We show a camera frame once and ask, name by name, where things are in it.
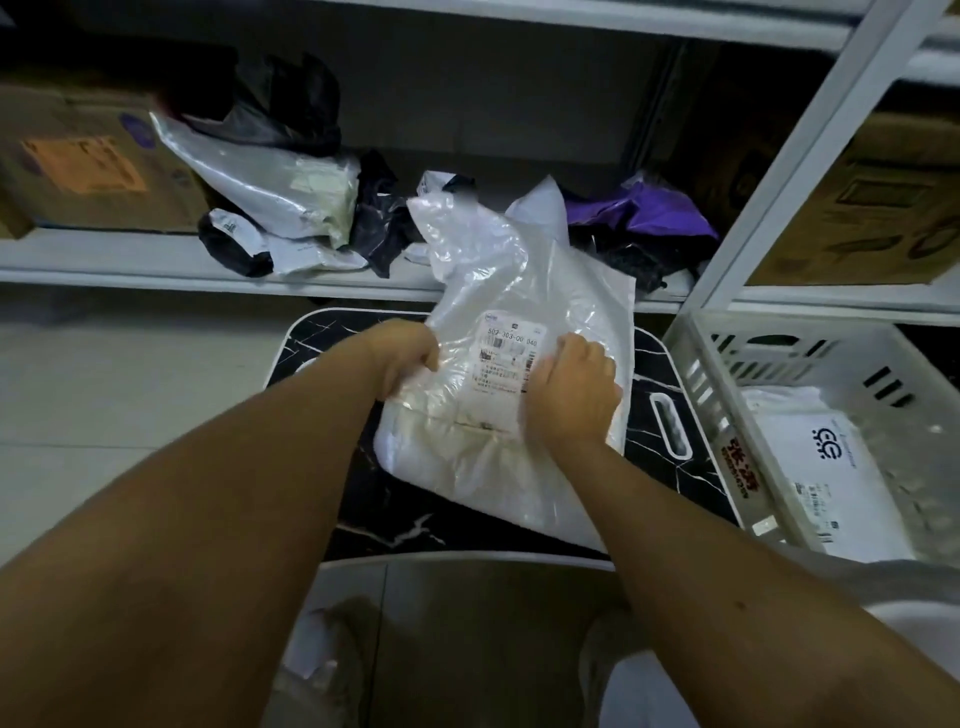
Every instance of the purple plastic bag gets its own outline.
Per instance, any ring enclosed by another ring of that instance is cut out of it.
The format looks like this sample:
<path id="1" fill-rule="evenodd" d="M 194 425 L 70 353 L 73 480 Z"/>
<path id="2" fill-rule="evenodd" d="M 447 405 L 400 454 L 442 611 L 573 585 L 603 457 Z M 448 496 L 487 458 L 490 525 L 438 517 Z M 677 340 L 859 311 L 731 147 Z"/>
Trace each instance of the purple plastic bag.
<path id="1" fill-rule="evenodd" d="M 708 235 L 719 239 L 683 192 L 640 179 L 629 187 L 617 187 L 604 200 L 566 197 L 566 222 L 604 225 L 644 235 Z"/>

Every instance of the white plastic package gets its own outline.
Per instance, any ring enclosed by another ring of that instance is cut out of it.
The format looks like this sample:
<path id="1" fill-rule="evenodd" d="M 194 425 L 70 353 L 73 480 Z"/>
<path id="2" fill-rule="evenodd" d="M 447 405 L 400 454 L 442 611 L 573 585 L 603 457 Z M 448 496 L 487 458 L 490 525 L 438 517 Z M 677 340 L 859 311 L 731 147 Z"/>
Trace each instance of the white plastic package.
<path id="1" fill-rule="evenodd" d="M 634 279 L 570 247 L 560 189 L 547 178 L 505 214 L 470 196 L 409 201 L 446 285 L 427 319 L 437 373 L 407 379 L 386 402 L 374 449 L 396 477 L 573 544 L 604 550 L 549 456 L 520 435 L 522 393 L 557 338 L 605 347 L 624 391 L 607 442 L 626 436 L 634 370 Z"/>
<path id="2" fill-rule="evenodd" d="M 830 409 L 816 387 L 740 392 L 828 554 L 860 562 L 916 558 L 893 496 L 847 415 Z"/>
<path id="3" fill-rule="evenodd" d="M 150 117 L 175 155 L 265 231 L 288 239 L 323 235 L 334 248 L 349 242 L 359 189 L 356 157 L 234 144 L 162 114 Z"/>
<path id="4" fill-rule="evenodd" d="M 243 215 L 224 209 L 210 210 L 210 224 L 232 237 L 247 255 L 269 253 L 274 273 L 287 275 L 297 271 L 357 271 L 367 261 L 353 250 L 332 250 L 317 240 L 287 240 L 261 230 Z"/>

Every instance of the black logo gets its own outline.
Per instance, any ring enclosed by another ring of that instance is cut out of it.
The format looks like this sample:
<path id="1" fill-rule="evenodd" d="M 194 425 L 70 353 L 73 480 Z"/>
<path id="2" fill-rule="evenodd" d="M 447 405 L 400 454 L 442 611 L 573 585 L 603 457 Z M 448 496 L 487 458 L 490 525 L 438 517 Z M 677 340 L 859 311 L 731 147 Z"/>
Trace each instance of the black logo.
<path id="1" fill-rule="evenodd" d="M 821 460 L 839 460 L 843 456 L 837 436 L 829 427 L 813 430 L 813 442 L 817 444 Z"/>

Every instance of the black marble pattern surface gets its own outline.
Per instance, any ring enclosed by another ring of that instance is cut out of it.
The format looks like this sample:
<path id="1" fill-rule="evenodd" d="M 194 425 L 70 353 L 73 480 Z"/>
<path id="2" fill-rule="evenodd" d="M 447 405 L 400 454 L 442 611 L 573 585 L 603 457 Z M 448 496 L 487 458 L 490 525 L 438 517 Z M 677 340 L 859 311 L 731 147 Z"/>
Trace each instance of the black marble pattern surface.
<path id="1" fill-rule="evenodd" d="M 323 308 L 290 329 L 267 386 L 294 374 L 341 339 L 389 318 L 414 321 L 424 313 Z M 635 330 L 636 365 L 628 418 L 626 457 L 710 512 L 736 522 L 730 499 L 709 456 L 693 412 L 659 339 Z M 660 434 L 650 394 L 668 396 L 692 448 L 678 461 Z M 337 528 L 325 561 L 420 551 L 510 551 L 608 560 L 608 556 L 474 511 L 384 472 L 373 454 L 382 405 L 374 407 L 353 454 Z"/>

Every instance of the cardboard box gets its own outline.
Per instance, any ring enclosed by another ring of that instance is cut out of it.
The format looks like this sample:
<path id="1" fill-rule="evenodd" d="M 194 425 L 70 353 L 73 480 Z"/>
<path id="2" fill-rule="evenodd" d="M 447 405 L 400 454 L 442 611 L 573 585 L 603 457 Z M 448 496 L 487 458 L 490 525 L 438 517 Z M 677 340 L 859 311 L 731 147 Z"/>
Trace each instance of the cardboard box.
<path id="1" fill-rule="evenodd" d="M 0 240 L 23 237 L 33 228 L 30 218 L 0 190 Z"/>
<path id="2" fill-rule="evenodd" d="M 877 112 L 750 285 L 929 283 L 960 260 L 960 123 Z"/>
<path id="3" fill-rule="evenodd" d="M 41 226 L 195 231 L 204 188 L 156 138 L 155 104 L 96 74 L 0 75 L 3 185 Z"/>
<path id="4" fill-rule="evenodd" d="M 754 49 L 721 58 L 665 172 L 721 234 L 827 70 L 776 53 L 778 62 Z M 775 68 L 780 80 L 751 67 Z M 887 108 L 924 113 L 871 114 L 748 284 L 929 283 L 960 260 L 960 123 L 935 96 L 888 93 Z"/>

